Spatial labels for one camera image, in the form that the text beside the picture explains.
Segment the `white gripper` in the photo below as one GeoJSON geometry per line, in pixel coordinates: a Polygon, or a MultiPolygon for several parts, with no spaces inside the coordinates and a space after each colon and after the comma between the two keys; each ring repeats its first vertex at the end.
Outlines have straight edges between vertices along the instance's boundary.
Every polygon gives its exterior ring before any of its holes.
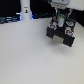
{"type": "MultiPolygon", "coordinates": [[[[53,20],[54,20],[55,24],[58,24],[58,19],[57,19],[58,18],[58,9],[65,9],[69,2],[70,2],[70,0],[50,0],[49,1],[51,6],[55,8],[55,15],[53,16],[53,20]]],[[[72,9],[69,9],[67,19],[69,18],[71,13],[72,13],[72,9]]]]}

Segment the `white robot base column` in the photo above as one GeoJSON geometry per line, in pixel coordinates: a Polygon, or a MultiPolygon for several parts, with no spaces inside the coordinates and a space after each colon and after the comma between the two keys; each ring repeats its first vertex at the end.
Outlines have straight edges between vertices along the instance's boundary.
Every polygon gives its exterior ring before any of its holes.
{"type": "Polygon", "coordinates": [[[21,2],[21,19],[31,20],[32,12],[30,9],[30,0],[20,0],[21,2]]]}

